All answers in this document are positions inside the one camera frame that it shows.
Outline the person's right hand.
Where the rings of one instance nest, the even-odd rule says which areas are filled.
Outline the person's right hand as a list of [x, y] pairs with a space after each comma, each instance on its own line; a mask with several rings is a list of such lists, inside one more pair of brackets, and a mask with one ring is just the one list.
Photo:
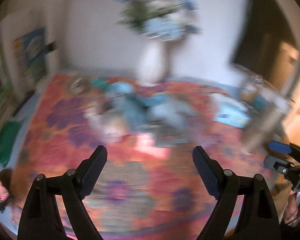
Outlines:
[[296, 220], [298, 216], [298, 205], [296, 202], [297, 193], [290, 191], [288, 196], [288, 204], [283, 213], [283, 222], [290, 226]]

